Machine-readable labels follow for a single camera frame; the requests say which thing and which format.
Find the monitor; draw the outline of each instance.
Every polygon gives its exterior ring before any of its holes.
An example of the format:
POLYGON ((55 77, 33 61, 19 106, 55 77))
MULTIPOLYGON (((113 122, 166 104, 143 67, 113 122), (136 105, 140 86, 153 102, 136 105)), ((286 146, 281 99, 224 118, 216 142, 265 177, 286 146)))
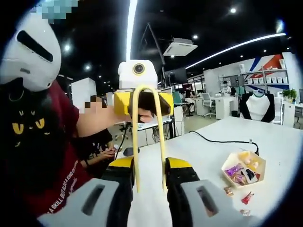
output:
POLYGON ((165 75, 170 78, 170 84, 185 84, 187 83, 186 69, 179 68, 165 72, 165 75))
POLYGON ((303 103, 303 89, 299 89, 300 103, 303 103))

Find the shelf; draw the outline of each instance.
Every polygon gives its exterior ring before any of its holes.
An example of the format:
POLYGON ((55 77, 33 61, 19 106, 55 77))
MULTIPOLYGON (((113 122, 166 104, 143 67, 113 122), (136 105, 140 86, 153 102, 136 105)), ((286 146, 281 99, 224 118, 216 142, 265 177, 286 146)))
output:
POLYGON ((264 72, 286 72, 287 70, 277 69, 277 70, 264 70, 264 72))
POLYGON ((276 84, 274 84, 274 83, 271 83, 271 84, 244 84, 244 86, 248 86, 248 85, 289 85, 289 84, 285 84, 285 83, 282 83, 282 84, 278 84, 278 83, 276 83, 276 84))
MULTIPOLYGON (((287 70, 277 69, 277 70, 264 70, 264 72, 286 72, 287 70)), ((256 73, 263 73, 263 71, 252 71, 252 72, 244 72, 240 73, 240 75, 249 75, 249 74, 256 74, 256 73)))

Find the potted plant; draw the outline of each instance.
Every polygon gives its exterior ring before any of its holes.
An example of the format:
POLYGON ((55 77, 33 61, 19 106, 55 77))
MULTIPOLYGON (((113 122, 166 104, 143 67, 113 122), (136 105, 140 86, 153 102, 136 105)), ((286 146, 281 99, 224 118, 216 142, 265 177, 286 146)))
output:
POLYGON ((297 98, 297 91, 295 89, 283 90, 282 94, 290 103, 295 103, 295 99, 297 98))

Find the white partition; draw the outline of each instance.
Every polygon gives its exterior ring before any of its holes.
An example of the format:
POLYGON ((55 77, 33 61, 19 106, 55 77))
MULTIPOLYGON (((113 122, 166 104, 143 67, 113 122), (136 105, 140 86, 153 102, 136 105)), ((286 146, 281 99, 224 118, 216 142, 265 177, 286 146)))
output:
POLYGON ((90 102, 90 97, 96 95, 96 83, 91 78, 85 78, 71 84, 72 103, 81 112, 84 111, 85 102, 90 102))

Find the camera lens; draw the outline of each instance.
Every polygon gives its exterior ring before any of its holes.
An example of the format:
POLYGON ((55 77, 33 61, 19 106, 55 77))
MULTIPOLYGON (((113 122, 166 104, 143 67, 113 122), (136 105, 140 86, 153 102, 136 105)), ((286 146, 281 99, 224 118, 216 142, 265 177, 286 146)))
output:
POLYGON ((141 74, 144 72, 144 66, 142 64, 136 64, 134 66, 134 72, 137 74, 141 74))

